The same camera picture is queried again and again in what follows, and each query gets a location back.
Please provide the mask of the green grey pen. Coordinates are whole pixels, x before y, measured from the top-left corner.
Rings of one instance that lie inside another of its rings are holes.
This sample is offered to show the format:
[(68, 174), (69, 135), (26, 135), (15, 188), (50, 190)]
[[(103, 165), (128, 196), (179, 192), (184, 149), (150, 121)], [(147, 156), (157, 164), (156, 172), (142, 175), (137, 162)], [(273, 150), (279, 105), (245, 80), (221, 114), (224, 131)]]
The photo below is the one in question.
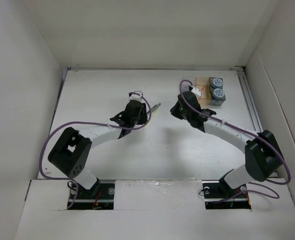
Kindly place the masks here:
[(161, 103), (155, 104), (155, 105), (151, 108), (150, 112), (151, 112), (151, 113), (155, 112), (160, 106), (161, 106)]

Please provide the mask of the pink highlighter pen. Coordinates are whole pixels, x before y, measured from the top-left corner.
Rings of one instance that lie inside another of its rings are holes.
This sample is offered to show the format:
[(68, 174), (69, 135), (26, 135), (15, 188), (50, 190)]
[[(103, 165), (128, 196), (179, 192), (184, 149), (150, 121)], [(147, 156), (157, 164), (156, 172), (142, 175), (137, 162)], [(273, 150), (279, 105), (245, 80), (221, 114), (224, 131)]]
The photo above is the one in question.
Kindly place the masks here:
[(208, 87), (207, 85), (198, 85), (199, 90), (201, 91), (201, 99), (208, 98)]

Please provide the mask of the blue cleaning gel jar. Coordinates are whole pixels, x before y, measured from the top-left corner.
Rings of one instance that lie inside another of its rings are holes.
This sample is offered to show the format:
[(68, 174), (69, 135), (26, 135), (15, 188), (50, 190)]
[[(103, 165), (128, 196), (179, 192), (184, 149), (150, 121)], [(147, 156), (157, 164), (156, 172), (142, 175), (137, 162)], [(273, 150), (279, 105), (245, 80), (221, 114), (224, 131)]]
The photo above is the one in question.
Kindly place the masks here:
[(218, 77), (211, 77), (210, 78), (210, 86), (213, 89), (222, 89), (224, 85), (223, 79)]
[(223, 89), (215, 88), (211, 93), (212, 99), (217, 101), (225, 101), (226, 95)]

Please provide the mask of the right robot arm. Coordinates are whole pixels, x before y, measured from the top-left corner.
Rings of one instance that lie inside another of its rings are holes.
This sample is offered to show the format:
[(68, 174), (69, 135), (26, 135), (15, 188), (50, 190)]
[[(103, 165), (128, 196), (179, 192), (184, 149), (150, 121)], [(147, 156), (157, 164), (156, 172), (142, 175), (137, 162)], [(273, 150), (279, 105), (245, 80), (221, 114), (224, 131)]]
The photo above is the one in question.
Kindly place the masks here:
[(227, 171), (219, 179), (218, 190), (230, 197), (237, 188), (253, 181), (264, 182), (281, 167), (285, 159), (275, 136), (268, 130), (255, 132), (233, 126), (216, 117), (216, 112), (201, 108), (197, 96), (191, 91), (181, 92), (170, 114), (207, 136), (214, 136), (232, 146), (243, 155), (237, 168)]

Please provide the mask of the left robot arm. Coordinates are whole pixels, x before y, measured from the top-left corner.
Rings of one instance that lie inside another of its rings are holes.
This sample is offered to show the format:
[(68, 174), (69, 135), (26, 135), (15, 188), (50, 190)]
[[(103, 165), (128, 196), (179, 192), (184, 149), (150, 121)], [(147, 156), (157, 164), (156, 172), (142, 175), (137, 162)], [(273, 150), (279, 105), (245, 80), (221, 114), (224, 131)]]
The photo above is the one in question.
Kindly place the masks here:
[(99, 193), (100, 180), (86, 169), (90, 150), (105, 142), (121, 139), (136, 126), (143, 126), (147, 122), (147, 104), (132, 99), (108, 124), (83, 130), (66, 128), (49, 152), (47, 160), (66, 177), (75, 180), (87, 198), (94, 198)]

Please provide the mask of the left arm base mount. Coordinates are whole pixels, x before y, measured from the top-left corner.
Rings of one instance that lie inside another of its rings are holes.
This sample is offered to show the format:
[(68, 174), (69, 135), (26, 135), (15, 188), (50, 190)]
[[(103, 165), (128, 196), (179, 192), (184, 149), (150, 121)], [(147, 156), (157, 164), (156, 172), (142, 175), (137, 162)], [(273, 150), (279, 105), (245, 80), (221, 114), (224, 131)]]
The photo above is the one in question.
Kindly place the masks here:
[(67, 210), (113, 210), (115, 183), (115, 180), (98, 180), (98, 183), (87, 190), (80, 184), (68, 181)]

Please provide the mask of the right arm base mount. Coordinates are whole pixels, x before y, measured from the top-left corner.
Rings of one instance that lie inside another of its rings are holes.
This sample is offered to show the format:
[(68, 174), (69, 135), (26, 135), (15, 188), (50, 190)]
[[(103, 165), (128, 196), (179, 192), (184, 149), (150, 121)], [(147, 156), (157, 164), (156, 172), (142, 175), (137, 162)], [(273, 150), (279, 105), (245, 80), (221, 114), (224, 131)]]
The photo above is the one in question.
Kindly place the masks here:
[(202, 189), (198, 194), (204, 197), (207, 210), (250, 210), (251, 203), (246, 190), (245, 184), (232, 189), (225, 188), (218, 180), (207, 180), (202, 182)]

